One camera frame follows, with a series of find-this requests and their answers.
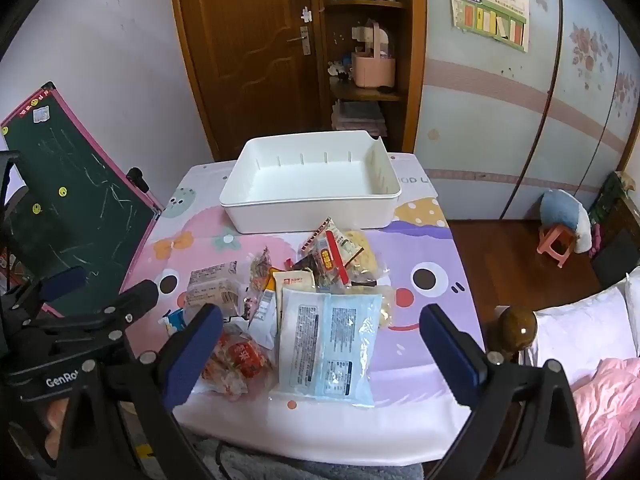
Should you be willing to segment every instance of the red cartoon nose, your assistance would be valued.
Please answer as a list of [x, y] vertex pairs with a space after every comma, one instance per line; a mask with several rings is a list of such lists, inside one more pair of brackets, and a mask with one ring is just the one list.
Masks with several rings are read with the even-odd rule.
[[414, 304], [414, 294], [408, 288], [398, 288], [396, 290], [397, 306], [412, 306]]

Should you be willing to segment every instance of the plastic stool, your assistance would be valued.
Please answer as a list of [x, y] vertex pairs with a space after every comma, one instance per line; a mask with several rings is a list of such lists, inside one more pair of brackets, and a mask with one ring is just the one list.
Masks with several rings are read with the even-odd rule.
[[[538, 233], [540, 234], [540, 245], [538, 246], [538, 254], [548, 253], [552, 258], [558, 260], [558, 267], [562, 268], [569, 255], [574, 252], [575, 234], [567, 226], [555, 224], [545, 234], [545, 229], [540, 226]], [[564, 254], [556, 253], [551, 244], [558, 240], [566, 250]]]

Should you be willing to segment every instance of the chalkboard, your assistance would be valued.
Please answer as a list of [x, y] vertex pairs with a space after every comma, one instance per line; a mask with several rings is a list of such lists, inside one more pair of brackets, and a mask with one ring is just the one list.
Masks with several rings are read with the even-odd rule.
[[4, 223], [30, 273], [86, 269], [85, 287], [54, 301], [60, 314], [95, 312], [118, 295], [138, 245], [158, 215], [82, 127], [53, 83], [3, 121], [29, 191]]

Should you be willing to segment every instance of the shelf board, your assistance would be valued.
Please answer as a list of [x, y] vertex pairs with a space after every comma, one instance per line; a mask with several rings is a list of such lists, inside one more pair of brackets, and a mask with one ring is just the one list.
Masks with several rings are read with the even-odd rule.
[[404, 4], [400, 2], [392, 2], [389, 0], [331, 0], [327, 3], [328, 7], [350, 5], [364, 5], [373, 7], [395, 7], [396, 9], [404, 9]]
[[353, 81], [331, 81], [329, 86], [336, 98], [347, 101], [400, 101], [402, 99], [397, 92], [383, 94], [375, 88], [360, 88]]

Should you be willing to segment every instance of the pink basket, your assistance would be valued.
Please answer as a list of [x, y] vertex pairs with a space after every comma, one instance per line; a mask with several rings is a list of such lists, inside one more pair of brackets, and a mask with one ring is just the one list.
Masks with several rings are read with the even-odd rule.
[[373, 57], [363, 52], [351, 54], [353, 81], [361, 88], [391, 86], [396, 83], [396, 60], [380, 57], [380, 26], [373, 22]]

